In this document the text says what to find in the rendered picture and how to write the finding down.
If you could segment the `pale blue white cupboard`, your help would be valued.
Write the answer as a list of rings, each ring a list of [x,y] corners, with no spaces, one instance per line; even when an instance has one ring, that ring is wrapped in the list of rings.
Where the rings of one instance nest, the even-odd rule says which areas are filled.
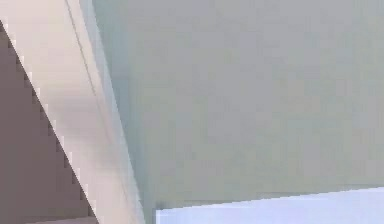
[[[155,224],[384,224],[384,187],[163,209]]]

